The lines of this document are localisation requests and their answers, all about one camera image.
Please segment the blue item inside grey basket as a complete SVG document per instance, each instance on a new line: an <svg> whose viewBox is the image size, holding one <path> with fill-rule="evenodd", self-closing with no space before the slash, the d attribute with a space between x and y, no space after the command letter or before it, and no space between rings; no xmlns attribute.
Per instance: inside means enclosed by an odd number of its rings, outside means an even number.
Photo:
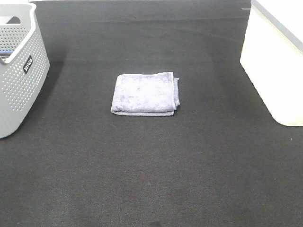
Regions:
<svg viewBox="0 0 303 227"><path fill-rule="evenodd" d="M13 51L0 51L0 57L3 59L7 59L12 53Z"/></svg>

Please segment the lavender towel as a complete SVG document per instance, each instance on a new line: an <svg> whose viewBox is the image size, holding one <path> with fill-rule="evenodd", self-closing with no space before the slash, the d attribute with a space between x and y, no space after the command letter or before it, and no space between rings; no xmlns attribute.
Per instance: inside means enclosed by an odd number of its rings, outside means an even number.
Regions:
<svg viewBox="0 0 303 227"><path fill-rule="evenodd" d="M180 105L178 81L173 72L119 75L111 113L123 116L173 116Z"/></svg>

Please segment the grey perforated plastic basket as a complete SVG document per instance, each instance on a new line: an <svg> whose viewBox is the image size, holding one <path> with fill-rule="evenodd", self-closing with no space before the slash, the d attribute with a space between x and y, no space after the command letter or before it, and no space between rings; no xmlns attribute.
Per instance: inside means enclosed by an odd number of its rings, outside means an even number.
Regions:
<svg viewBox="0 0 303 227"><path fill-rule="evenodd" d="M50 63L36 19L36 4L27 0L0 2L2 17L18 23L0 26L0 50L13 51L0 58L0 137L13 134L35 102Z"/></svg>

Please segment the white plastic storage bin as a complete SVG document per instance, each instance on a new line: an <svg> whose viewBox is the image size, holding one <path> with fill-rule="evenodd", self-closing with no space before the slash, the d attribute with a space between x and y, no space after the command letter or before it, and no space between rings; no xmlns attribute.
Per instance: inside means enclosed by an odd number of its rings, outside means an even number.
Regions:
<svg viewBox="0 0 303 227"><path fill-rule="evenodd" d="M303 2L253 0L240 63L273 119L303 124Z"/></svg>

